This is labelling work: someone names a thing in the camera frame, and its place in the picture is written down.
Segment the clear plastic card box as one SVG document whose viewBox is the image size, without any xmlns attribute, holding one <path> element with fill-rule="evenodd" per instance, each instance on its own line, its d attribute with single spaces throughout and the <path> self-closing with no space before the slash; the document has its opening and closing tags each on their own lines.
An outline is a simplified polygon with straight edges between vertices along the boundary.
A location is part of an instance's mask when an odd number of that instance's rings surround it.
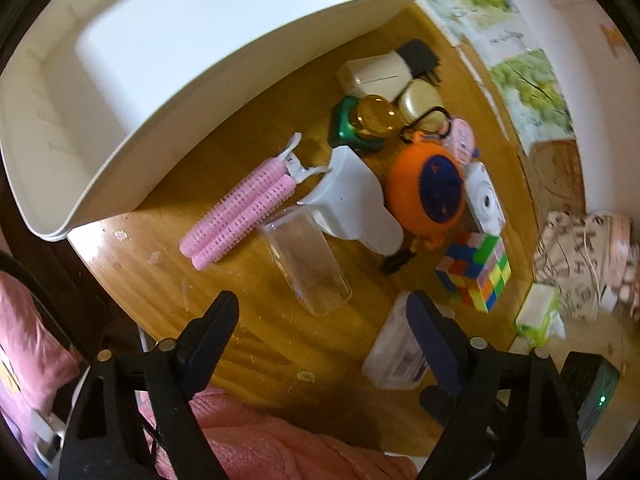
<svg viewBox="0 0 640 480">
<path fill-rule="evenodd" d="M 361 370 L 376 388 L 385 390 L 412 390 L 418 388 L 430 364 L 424 356 L 420 341 L 416 340 L 408 322 L 406 307 L 410 292 L 401 292 L 381 331 L 364 359 Z M 435 307 L 444 318 L 454 318 L 454 310 L 438 304 Z M 452 354 L 436 354 L 436 378 L 443 379 L 440 385 L 447 391 L 460 389 L 458 363 Z"/>
</svg>

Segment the multicolour puzzle cube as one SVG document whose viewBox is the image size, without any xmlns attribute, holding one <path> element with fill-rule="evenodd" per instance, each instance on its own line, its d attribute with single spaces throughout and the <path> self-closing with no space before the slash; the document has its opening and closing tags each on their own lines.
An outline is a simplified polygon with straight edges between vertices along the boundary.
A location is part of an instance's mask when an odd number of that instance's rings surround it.
<svg viewBox="0 0 640 480">
<path fill-rule="evenodd" d="M 461 232 L 435 266 L 447 294 L 480 312 L 490 312 L 511 277 L 500 236 Z"/>
</svg>

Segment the white toy digital camera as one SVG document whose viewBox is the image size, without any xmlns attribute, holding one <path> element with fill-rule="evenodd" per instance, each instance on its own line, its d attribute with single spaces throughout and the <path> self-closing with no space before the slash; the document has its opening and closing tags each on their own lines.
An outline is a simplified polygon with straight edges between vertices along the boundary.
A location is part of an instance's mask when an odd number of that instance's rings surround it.
<svg viewBox="0 0 640 480">
<path fill-rule="evenodd" d="M 482 162 L 471 162 L 466 168 L 466 201 L 480 232 L 500 236 L 506 225 L 498 194 Z"/>
</svg>

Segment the orange round toy with carabiner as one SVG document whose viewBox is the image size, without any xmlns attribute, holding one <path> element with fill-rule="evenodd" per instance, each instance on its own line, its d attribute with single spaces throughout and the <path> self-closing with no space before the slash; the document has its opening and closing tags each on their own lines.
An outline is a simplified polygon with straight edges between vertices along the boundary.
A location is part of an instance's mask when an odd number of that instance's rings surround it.
<svg viewBox="0 0 640 480">
<path fill-rule="evenodd" d="M 384 261 L 382 272 L 392 275 L 421 247 L 442 247 L 460 222 L 465 206 L 461 166 L 442 144 L 415 138 L 390 165 L 384 198 L 392 216 L 412 236 L 409 245 Z"/>
</svg>

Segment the pink hair roller clip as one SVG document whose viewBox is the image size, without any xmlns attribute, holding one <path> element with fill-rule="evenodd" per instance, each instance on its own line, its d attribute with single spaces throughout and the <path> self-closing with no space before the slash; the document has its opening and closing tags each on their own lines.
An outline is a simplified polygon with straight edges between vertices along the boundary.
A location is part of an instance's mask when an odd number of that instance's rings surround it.
<svg viewBox="0 0 640 480">
<path fill-rule="evenodd" d="M 186 232 L 179 250 L 194 269 L 219 261 L 291 198 L 299 183 L 329 171 L 327 166 L 303 166 L 294 154 L 301 140 L 294 133 L 283 152 L 257 166 Z"/>
</svg>

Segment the clear plastic cup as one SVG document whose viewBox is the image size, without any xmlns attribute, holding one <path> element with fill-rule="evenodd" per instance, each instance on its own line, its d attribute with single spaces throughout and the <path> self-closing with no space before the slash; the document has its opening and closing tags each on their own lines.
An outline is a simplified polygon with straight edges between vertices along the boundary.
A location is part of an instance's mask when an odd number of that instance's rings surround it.
<svg viewBox="0 0 640 480">
<path fill-rule="evenodd" d="M 352 298 L 344 273 L 306 206 L 278 211 L 258 231 L 288 286 L 310 314 L 322 318 Z"/>
</svg>

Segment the white plastic scoop holder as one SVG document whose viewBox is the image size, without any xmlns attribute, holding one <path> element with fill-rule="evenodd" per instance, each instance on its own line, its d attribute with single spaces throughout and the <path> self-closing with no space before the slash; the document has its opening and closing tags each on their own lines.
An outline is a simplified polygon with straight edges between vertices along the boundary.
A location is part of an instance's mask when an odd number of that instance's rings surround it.
<svg viewBox="0 0 640 480">
<path fill-rule="evenodd" d="M 404 241 L 402 226 L 385 207 L 380 181 L 348 146 L 332 150 L 329 171 L 297 203 L 329 236 L 356 240 L 378 255 L 392 256 Z"/>
</svg>

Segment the green bottle with gold cap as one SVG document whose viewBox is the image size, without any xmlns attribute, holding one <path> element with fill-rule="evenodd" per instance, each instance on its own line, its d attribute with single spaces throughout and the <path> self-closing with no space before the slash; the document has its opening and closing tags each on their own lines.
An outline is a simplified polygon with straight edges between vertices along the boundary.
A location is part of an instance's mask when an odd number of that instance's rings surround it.
<svg viewBox="0 0 640 480">
<path fill-rule="evenodd" d="M 402 126 L 395 105 L 382 96 L 345 96 L 332 110 L 328 143 L 348 146 L 357 153 L 376 153 Z"/>
</svg>

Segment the green tissue pack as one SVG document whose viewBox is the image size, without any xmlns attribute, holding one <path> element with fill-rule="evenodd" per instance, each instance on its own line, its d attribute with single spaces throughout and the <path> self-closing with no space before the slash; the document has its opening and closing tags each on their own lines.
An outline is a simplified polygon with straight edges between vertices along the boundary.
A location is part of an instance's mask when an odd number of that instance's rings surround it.
<svg viewBox="0 0 640 480">
<path fill-rule="evenodd" d="M 543 347 L 550 337 L 566 339 L 560 315 L 560 290 L 553 285 L 534 283 L 515 319 L 516 333 L 528 348 Z"/>
</svg>

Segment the brown cardboard with red drawing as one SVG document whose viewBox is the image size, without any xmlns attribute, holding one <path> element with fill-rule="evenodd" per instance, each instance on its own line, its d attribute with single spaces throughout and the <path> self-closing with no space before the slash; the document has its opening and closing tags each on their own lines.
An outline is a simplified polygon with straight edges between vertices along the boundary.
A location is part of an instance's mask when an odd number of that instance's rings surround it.
<svg viewBox="0 0 640 480">
<path fill-rule="evenodd" d="M 521 162 L 538 229 L 542 230 L 550 211 L 586 212 L 584 177 L 575 139 L 534 142 Z"/>
</svg>

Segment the pink floss pick container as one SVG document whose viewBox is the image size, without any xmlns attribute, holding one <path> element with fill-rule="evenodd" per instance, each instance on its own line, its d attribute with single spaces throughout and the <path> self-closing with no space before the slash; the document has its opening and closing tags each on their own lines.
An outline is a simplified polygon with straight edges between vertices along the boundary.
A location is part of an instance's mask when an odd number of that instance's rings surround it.
<svg viewBox="0 0 640 480">
<path fill-rule="evenodd" d="M 442 144 L 462 168 L 469 166 L 480 154 L 473 129 L 461 117 L 450 119 L 448 134 Z"/>
</svg>

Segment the gold oval compact case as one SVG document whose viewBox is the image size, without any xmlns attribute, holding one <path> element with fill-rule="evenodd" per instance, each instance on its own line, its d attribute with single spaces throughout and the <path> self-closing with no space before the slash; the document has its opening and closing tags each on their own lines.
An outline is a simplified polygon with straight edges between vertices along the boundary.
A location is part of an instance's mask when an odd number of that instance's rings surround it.
<svg viewBox="0 0 640 480">
<path fill-rule="evenodd" d="M 400 116 L 412 124 L 435 106 L 444 106 L 438 91 L 426 80 L 413 79 L 397 99 Z"/>
</svg>

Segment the black charger plug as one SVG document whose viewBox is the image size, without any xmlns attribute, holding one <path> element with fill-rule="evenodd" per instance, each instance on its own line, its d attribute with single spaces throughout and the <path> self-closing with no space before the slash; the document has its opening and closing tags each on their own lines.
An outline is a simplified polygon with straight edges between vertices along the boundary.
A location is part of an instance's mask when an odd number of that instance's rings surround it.
<svg viewBox="0 0 640 480">
<path fill-rule="evenodd" d="M 431 84 L 440 84 L 437 69 L 439 57 L 420 39 L 411 39 L 396 49 L 396 52 L 409 67 L 413 78 L 425 78 Z"/>
</svg>

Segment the green grape cardboard panel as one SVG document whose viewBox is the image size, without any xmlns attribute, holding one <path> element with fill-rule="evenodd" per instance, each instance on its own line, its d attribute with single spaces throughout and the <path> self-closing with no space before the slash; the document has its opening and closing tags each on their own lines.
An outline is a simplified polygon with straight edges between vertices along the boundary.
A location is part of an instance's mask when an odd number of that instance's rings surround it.
<svg viewBox="0 0 640 480">
<path fill-rule="evenodd" d="M 528 153 L 572 140 L 574 125 L 552 65 L 513 0 L 424 0 L 445 32 L 476 51 Z"/>
</svg>

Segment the white plastic organizer bin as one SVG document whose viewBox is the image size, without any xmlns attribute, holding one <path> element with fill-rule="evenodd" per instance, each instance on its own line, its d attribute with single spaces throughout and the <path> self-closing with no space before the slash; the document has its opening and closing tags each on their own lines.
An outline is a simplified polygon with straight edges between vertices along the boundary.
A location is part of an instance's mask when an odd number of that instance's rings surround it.
<svg viewBox="0 0 640 480">
<path fill-rule="evenodd" d="M 56 242 L 134 210 L 255 96 L 415 1 L 50 0 L 1 72 L 26 226 Z"/>
</svg>

